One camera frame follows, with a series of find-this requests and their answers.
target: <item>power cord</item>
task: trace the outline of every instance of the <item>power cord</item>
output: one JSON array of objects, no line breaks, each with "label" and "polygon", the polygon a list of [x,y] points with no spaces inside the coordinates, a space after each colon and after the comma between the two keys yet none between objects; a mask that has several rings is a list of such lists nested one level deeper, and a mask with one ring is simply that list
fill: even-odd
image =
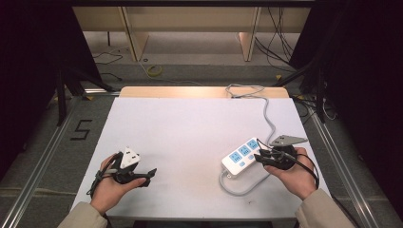
[{"label": "power cord", "polygon": [[[236,94],[236,93],[231,91],[232,87],[251,87],[251,88],[254,88],[256,91],[253,91],[253,92],[250,92],[250,93],[244,93],[244,94]],[[268,109],[268,106],[269,106],[269,99],[267,99],[265,97],[255,96],[255,94],[257,94],[259,92],[262,92],[263,90],[264,90],[264,87],[261,86],[261,85],[230,84],[225,88],[225,91],[231,95],[231,98],[261,98],[261,99],[265,100],[265,105],[264,105],[264,108],[263,108],[263,116],[264,116],[264,119],[266,120],[266,122],[270,125],[270,127],[272,129],[271,133],[269,134],[269,136],[267,138],[267,142],[269,142],[270,139],[272,138],[272,136],[274,135],[275,131],[276,131],[276,126],[270,121],[269,117],[267,116],[267,109]],[[227,173],[228,173],[228,170],[224,170],[224,171],[221,172],[221,174],[220,174],[220,184],[221,184],[221,187],[227,193],[229,193],[230,195],[235,196],[235,197],[245,196],[246,194],[248,194],[252,190],[254,190],[264,180],[266,180],[268,177],[270,177],[270,174],[267,174],[266,176],[264,176],[263,178],[261,178],[260,180],[258,180],[254,184],[252,184],[245,191],[243,191],[243,192],[235,192],[235,191],[230,190],[227,186],[225,186],[225,183],[223,182],[223,177]]]},{"label": "power cord", "polygon": [[90,195],[91,197],[94,195],[95,189],[97,188],[98,184],[104,179],[104,178],[110,178],[111,176],[104,177],[104,174],[108,174],[113,172],[113,170],[107,170],[107,168],[115,162],[116,159],[118,159],[119,154],[115,154],[106,164],[104,169],[98,170],[98,172],[95,174],[95,181],[92,183],[91,188],[86,192],[87,195]]},{"label": "power cord", "polygon": [[298,161],[296,158],[294,158],[293,156],[284,153],[283,151],[278,151],[275,149],[271,149],[274,152],[280,153],[282,156],[286,157],[287,159],[293,161],[294,163],[298,164],[299,166],[301,166],[303,169],[305,169],[305,171],[307,171],[309,174],[311,174],[311,176],[315,179],[315,187],[316,189],[319,188],[319,173],[317,171],[317,166],[314,164],[314,161],[311,160],[311,158],[309,158],[308,156],[304,155],[304,154],[297,154],[297,156],[302,156],[305,157],[309,160],[309,162],[311,162],[311,164],[314,166],[314,170],[316,171],[316,173],[314,173],[314,171],[312,171],[310,168],[308,168],[305,164],[301,163],[300,161]]},{"label": "power cord", "polygon": [[347,208],[343,204],[341,204],[341,202],[333,194],[331,194],[331,197],[335,201],[335,203],[338,205],[338,207],[341,208],[341,210],[344,212],[344,214],[350,219],[350,221],[353,222],[355,227],[359,228],[360,226],[358,225],[358,222],[352,216],[352,214],[350,214],[350,212],[347,210]]},{"label": "power cord", "polygon": [[140,63],[140,61],[138,61],[137,63],[140,65],[140,67],[142,67],[143,71],[145,72],[145,75],[147,75],[147,77],[149,79],[162,81],[162,82],[168,82],[168,83],[176,83],[176,84],[189,83],[189,84],[195,84],[198,86],[204,86],[203,84],[193,82],[193,81],[173,81],[173,80],[155,78],[156,76],[159,76],[163,72],[163,68],[161,66],[149,66],[147,69],[145,69],[145,67]]},{"label": "power cord", "polygon": [[110,53],[110,52],[102,52],[101,54],[98,54],[98,55],[96,55],[96,56],[92,56],[92,58],[96,59],[96,58],[99,58],[101,55],[104,55],[104,54],[108,54],[108,55],[111,55],[111,56],[116,56],[116,57],[118,57],[118,58],[116,58],[116,59],[114,59],[114,60],[112,60],[112,61],[109,61],[109,62],[107,62],[107,63],[95,63],[95,64],[99,64],[99,65],[109,65],[109,64],[111,64],[111,63],[114,63],[114,62],[116,62],[116,61],[118,61],[118,60],[124,58],[123,55],[112,54],[112,53]]},{"label": "power cord", "polygon": [[323,98],[323,106],[322,106],[323,113],[326,115],[326,117],[327,117],[329,120],[333,121],[333,120],[336,119],[337,113],[335,112],[335,114],[334,114],[333,117],[329,116],[329,114],[327,113],[326,108],[325,108],[326,101],[327,101],[326,98]]},{"label": "power cord", "polygon": [[123,78],[120,78],[120,77],[116,76],[116,75],[113,74],[113,73],[101,73],[101,75],[110,75],[110,76],[112,76],[112,77],[115,77],[118,81],[122,81],[122,80],[123,80]]},{"label": "power cord", "polygon": [[[277,66],[273,66],[272,63],[270,63],[269,58],[275,59],[275,60],[280,60],[282,61],[284,64],[286,64],[287,66],[290,66],[289,61],[292,55],[292,51],[293,48],[288,44],[287,40],[285,39],[284,33],[282,31],[282,27],[283,27],[283,13],[284,13],[284,8],[279,8],[278,9],[278,22],[275,21],[272,12],[270,11],[270,8],[267,8],[270,18],[271,18],[271,22],[273,23],[273,26],[275,27],[276,31],[273,35],[273,37],[271,38],[269,45],[266,47],[258,38],[256,38],[256,43],[255,45],[257,46],[257,48],[266,55],[267,57],[267,63],[274,68],[283,70],[283,71],[287,71],[287,72],[295,72],[294,70],[288,70],[285,68],[281,68],[281,67],[277,67]],[[285,55],[286,60],[284,60],[283,58],[281,58],[280,56],[278,56],[275,52],[273,52],[270,49],[270,46],[272,45],[274,39],[276,38],[276,35],[278,35],[280,41],[281,41],[281,47],[283,50],[283,53]]]}]

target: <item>power outlet socket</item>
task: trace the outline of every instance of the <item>power outlet socket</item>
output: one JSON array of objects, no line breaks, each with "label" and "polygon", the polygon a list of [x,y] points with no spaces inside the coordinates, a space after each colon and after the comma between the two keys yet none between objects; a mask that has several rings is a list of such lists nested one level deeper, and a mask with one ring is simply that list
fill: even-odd
[{"label": "power outlet socket", "polygon": [[243,170],[254,163],[254,154],[260,154],[258,139],[252,138],[233,150],[221,160],[222,166],[228,170],[228,178],[236,178]]}]

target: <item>floor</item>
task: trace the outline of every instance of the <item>floor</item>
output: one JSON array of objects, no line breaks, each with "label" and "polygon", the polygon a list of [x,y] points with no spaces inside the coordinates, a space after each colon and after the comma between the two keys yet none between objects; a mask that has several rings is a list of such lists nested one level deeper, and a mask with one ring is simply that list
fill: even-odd
[{"label": "floor", "polygon": [[[191,85],[203,83],[209,86],[212,83],[203,78],[220,79],[220,75],[228,72],[231,72],[231,75],[226,75],[227,77],[222,79],[223,84],[228,82],[228,76],[232,77],[234,82],[243,82],[242,78],[247,78],[250,72],[256,73],[254,74],[257,77],[256,82],[260,84],[266,81],[274,82],[277,77],[285,77],[290,74],[288,70],[292,70],[281,61],[268,59],[256,48],[252,61],[245,62],[237,33],[151,33],[140,62],[133,62],[125,35],[120,32],[110,33],[110,47],[107,45],[106,32],[85,32],[85,36],[94,60],[103,73],[104,82],[113,86],[148,85],[151,79],[144,73],[148,66],[163,66],[161,78],[153,79],[163,80],[156,82],[156,86],[164,83],[177,85],[186,79],[192,80],[188,82]],[[258,34],[258,38],[266,45],[272,36],[273,34]],[[286,34],[286,38],[293,47],[298,34]],[[273,41],[271,49],[282,58],[287,58],[279,39]],[[268,66],[271,66],[270,73],[267,73]],[[298,94],[299,82],[300,80],[296,80],[286,86],[290,94]],[[84,86],[95,88],[94,85],[86,83]],[[68,213],[69,206],[74,200],[79,180],[86,171],[91,151],[94,150],[102,132],[113,98],[113,95],[87,97],[85,100],[71,98],[67,101],[71,121],[62,127],[55,126],[57,103],[55,101],[49,103],[48,110],[44,113],[35,134],[27,142],[27,151],[17,158],[0,183],[1,220],[12,211],[13,207],[20,206],[22,209],[16,213],[20,216],[16,222],[18,227],[57,226]],[[323,167],[323,176],[329,188],[358,221],[360,227],[403,227],[402,221],[374,181],[365,163],[356,154],[354,143],[350,141],[348,132],[342,124],[342,118],[331,120],[334,113],[330,113],[326,124],[321,125],[317,123],[316,115],[311,115],[305,106],[296,104],[296,107],[311,139],[311,146],[316,150],[319,165]],[[83,123],[88,124],[91,134],[88,134],[84,142],[72,141],[71,138],[76,134],[77,122],[82,119],[91,120],[91,123]],[[325,143],[323,138],[332,139],[334,144]],[[53,143],[58,145],[57,148],[52,147]],[[341,166],[344,165],[348,171],[344,177],[339,170],[340,158],[343,161]],[[25,204],[15,205],[34,177],[38,177],[38,180],[35,180],[36,185],[32,185],[35,191],[30,191],[31,195]],[[355,187],[349,188],[346,180],[352,181]],[[364,210],[368,208],[370,211],[362,213],[357,210],[359,208]],[[133,222],[119,218],[112,221],[114,227],[131,227]],[[274,223],[275,227],[293,225],[292,221]]]}]

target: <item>table surface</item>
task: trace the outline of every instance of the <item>table surface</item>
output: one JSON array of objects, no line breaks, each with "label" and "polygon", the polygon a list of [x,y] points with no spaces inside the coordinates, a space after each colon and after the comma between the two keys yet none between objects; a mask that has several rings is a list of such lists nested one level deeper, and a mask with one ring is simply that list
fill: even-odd
[{"label": "table surface", "polygon": [[[192,89],[198,95],[190,95]],[[277,94],[269,99],[267,109],[268,117],[278,128],[274,138],[284,134],[306,138],[293,101],[288,96],[279,97],[281,91],[286,94],[284,88],[264,90]],[[108,212],[111,217],[173,220],[294,217],[300,199],[275,177],[269,177],[243,197],[227,194],[219,183],[221,159],[250,138],[267,138],[271,131],[261,112],[263,99],[226,99],[225,87],[126,87],[122,92],[110,110],[73,206],[79,201],[89,201],[86,191],[101,161],[119,146],[129,145],[142,157],[136,173],[153,168],[158,171],[147,188],[126,194]],[[136,93],[143,97],[136,98]],[[317,165],[310,144],[304,142],[299,146],[307,148]],[[318,172],[320,187],[328,192],[320,168]],[[233,190],[244,190],[266,175],[256,163],[235,180],[224,177],[224,182]]]},{"label": "table surface", "polygon": [[[231,92],[245,94],[256,91],[251,87],[231,87]],[[288,98],[283,87],[266,87],[256,94],[266,98]],[[223,86],[127,86],[120,97],[165,97],[165,98],[230,98]]]}]

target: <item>electrical wire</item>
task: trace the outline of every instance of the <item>electrical wire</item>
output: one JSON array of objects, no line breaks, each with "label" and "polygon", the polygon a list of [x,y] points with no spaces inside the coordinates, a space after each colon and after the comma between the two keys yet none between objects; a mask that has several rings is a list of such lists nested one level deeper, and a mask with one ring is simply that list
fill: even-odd
[{"label": "electrical wire", "polygon": [[128,46],[126,46],[126,47],[118,47],[118,48],[112,49],[112,50],[109,52],[109,54],[111,54],[112,52],[115,52],[116,50],[126,49],[126,48],[128,48]]},{"label": "electrical wire", "polygon": [[168,82],[168,83],[175,83],[175,84],[184,84],[184,83],[189,83],[189,84],[195,84],[198,86],[204,86],[203,84],[197,83],[197,82],[193,82],[193,81],[173,81],[173,80],[166,80],[166,79],[159,79],[159,78],[155,78],[155,76],[150,76],[149,71],[150,71],[150,67],[147,69],[145,69],[145,67],[139,62],[137,62],[140,67],[142,67],[143,71],[145,72],[145,75],[152,80],[157,80],[157,81],[162,81],[162,82]]},{"label": "electrical wire", "polygon": [[353,215],[350,214],[350,212],[347,210],[347,208],[343,204],[341,204],[341,202],[333,194],[331,194],[331,197],[335,201],[335,203],[338,205],[338,207],[344,212],[344,214],[350,219],[350,221],[353,222],[355,227],[359,228],[360,226],[358,225],[358,222],[353,217]]},{"label": "electrical wire", "polygon": [[327,100],[324,98],[324,99],[323,99],[323,105],[322,105],[323,113],[326,115],[326,117],[327,117],[329,120],[333,121],[333,120],[336,119],[337,113],[335,112],[335,115],[334,115],[333,117],[330,117],[330,116],[329,116],[329,114],[327,113],[327,111],[326,111],[326,109],[325,109],[326,101],[327,101]]},{"label": "electrical wire", "polygon": [[303,169],[305,169],[309,174],[312,175],[312,177],[315,179],[315,185],[316,188],[319,188],[319,173],[317,171],[317,166],[315,165],[314,161],[311,160],[311,158],[309,158],[308,156],[304,155],[304,154],[297,154],[297,156],[303,156],[305,158],[307,158],[309,160],[309,162],[314,166],[314,172],[312,169],[308,168],[305,164],[303,164],[302,162],[298,161],[296,158],[294,158],[292,155],[284,153],[283,151],[279,151],[276,150],[274,148],[270,148],[270,155],[278,155],[281,154],[284,157],[286,157],[287,159],[293,161],[294,163],[296,163],[297,165],[301,166]]},{"label": "electrical wire", "polygon": [[101,54],[92,56],[92,58],[96,59],[96,58],[99,58],[100,56],[102,56],[102,55],[104,55],[104,54],[116,56],[116,57],[118,57],[118,58],[117,58],[117,59],[114,59],[114,60],[112,60],[112,61],[110,61],[110,62],[107,62],[107,63],[95,63],[95,64],[99,64],[99,65],[109,65],[109,64],[111,64],[111,63],[114,63],[114,62],[116,62],[116,61],[118,61],[118,60],[124,58],[123,55],[117,55],[117,54],[112,54],[112,53],[108,53],[108,52],[102,52]]},{"label": "electrical wire", "polygon": [[311,113],[311,115],[309,115],[309,117],[305,119],[305,121],[302,123],[302,125],[305,125],[305,124],[311,119],[311,117],[314,116],[315,113],[317,113],[317,112],[316,112],[316,111],[313,111],[313,112]]},{"label": "electrical wire", "polygon": [[309,109],[308,109],[308,107],[307,107],[306,105],[302,104],[302,103],[295,102],[296,107],[297,107],[297,104],[300,104],[300,105],[302,105],[303,107],[305,107],[305,113],[304,113],[304,114],[299,114],[299,112],[298,112],[299,117],[300,117],[300,118],[302,118],[302,117],[307,117],[307,116],[309,115]]},{"label": "electrical wire", "polygon": [[91,184],[91,188],[86,192],[87,195],[90,195],[91,197],[94,195],[95,189],[97,188],[98,184],[103,180],[104,178],[109,178],[110,176],[104,177],[104,174],[106,172],[109,172],[107,168],[115,162],[115,160],[119,157],[119,154],[115,154],[106,164],[104,169],[98,170],[98,172],[95,175],[95,181]]},{"label": "electrical wire", "polygon": [[221,172],[220,175],[220,184],[221,187],[230,195],[234,196],[234,197],[242,197],[247,195],[248,193],[250,193],[252,190],[254,190],[259,184],[261,184],[264,180],[266,180],[268,177],[270,177],[270,174],[264,176],[263,178],[261,178],[260,180],[258,180],[256,183],[254,183],[252,186],[250,186],[248,189],[244,190],[243,192],[235,192],[230,190],[228,187],[225,186],[225,183],[223,182],[223,176],[225,174],[228,173],[228,170],[224,170]]},{"label": "electrical wire", "polygon": [[[256,91],[253,92],[249,92],[249,93],[243,93],[243,94],[236,94],[234,92],[231,91],[232,87],[251,87],[254,88]],[[271,132],[267,138],[267,142],[270,141],[270,139],[272,138],[272,136],[274,135],[274,133],[276,132],[276,126],[270,121],[269,117],[267,116],[267,109],[268,109],[268,105],[269,105],[269,99],[265,98],[265,97],[260,97],[260,96],[255,96],[255,94],[262,92],[264,90],[264,87],[261,85],[239,85],[239,84],[230,84],[225,88],[225,91],[227,93],[229,93],[231,95],[231,98],[259,98],[259,99],[264,99],[265,100],[265,104],[264,104],[264,108],[263,108],[263,116],[265,121],[269,124],[269,126],[271,127]],[[228,192],[230,195],[232,196],[236,196],[236,197],[241,197],[244,196],[248,193],[250,193],[253,189],[255,189],[260,183],[262,183],[264,180],[266,180],[268,177],[270,177],[270,174],[264,176],[263,178],[261,178],[260,180],[258,180],[257,182],[255,182],[254,184],[252,184],[248,189],[246,189],[243,192],[235,192],[232,191],[230,189],[228,189],[225,186],[225,183],[223,182],[223,176],[225,173],[228,173],[228,170],[224,170],[221,172],[220,175],[220,184],[221,187]]]},{"label": "electrical wire", "polygon": [[116,78],[117,80],[119,80],[119,81],[122,81],[122,80],[123,80],[123,78],[120,78],[120,77],[116,76],[116,75],[113,74],[113,73],[101,73],[101,75],[111,75],[111,76],[115,77],[115,78]]},{"label": "electrical wire", "polygon": [[[273,59],[276,59],[276,60],[280,60],[280,61],[282,61],[284,64],[290,66],[289,61],[290,61],[290,58],[291,58],[293,49],[292,49],[292,47],[288,44],[287,40],[285,39],[285,35],[284,35],[284,33],[282,32],[284,8],[279,8],[279,12],[278,12],[278,22],[275,21],[275,19],[274,19],[274,17],[273,17],[273,14],[272,14],[272,12],[270,11],[270,8],[268,8],[268,11],[269,11],[270,18],[272,19],[272,23],[273,23],[273,25],[274,25],[276,31],[275,31],[273,37],[271,38],[271,40],[270,40],[270,42],[269,42],[269,45],[268,45],[267,47],[266,47],[258,38],[256,38],[256,41],[257,41],[257,42],[256,42],[255,44],[256,44],[256,46],[258,47],[258,49],[259,49],[261,52],[263,52],[264,54],[266,54],[267,62],[269,63],[269,65],[270,65],[271,67],[274,67],[274,68],[277,68],[277,69],[280,69],[280,70],[284,70],[284,71],[287,71],[287,72],[295,72],[294,70],[288,70],[288,69],[284,69],[284,68],[281,68],[281,67],[273,66],[273,64],[270,62],[270,59],[269,59],[269,58],[273,58]],[[272,50],[270,50],[270,46],[272,45],[272,43],[273,43],[273,41],[274,41],[276,35],[278,35],[278,37],[279,37],[279,39],[280,39],[280,41],[281,41],[281,47],[282,47],[282,49],[283,49],[285,58],[286,58],[287,60],[284,60],[283,58],[279,57],[276,53],[274,53]]]},{"label": "electrical wire", "polygon": [[[231,87],[251,87],[251,88],[256,89],[256,91],[250,92],[250,93],[245,93],[245,94],[235,94],[235,93],[233,93],[231,91]],[[268,136],[268,138],[266,140],[266,143],[268,144],[270,139],[273,137],[274,133],[276,132],[276,126],[270,121],[269,117],[267,116],[267,109],[268,109],[268,106],[269,106],[269,103],[270,103],[269,99],[267,99],[265,97],[260,97],[260,96],[255,96],[254,95],[254,94],[257,94],[257,93],[259,93],[259,92],[261,92],[263,90],[264,90],[264,87],[261,86],[261,85],[230,84],[225,88],[225,91],[231,95],[231,98],[260,98],[260,99],[265,100],[265,105],[264,105],[264,108],[263,108],[263,116],[264,116],[264,119],[266,120],[266,122],[269,124],[269,126],[272,129],[271,133],[269,134],[269,136]]]}]

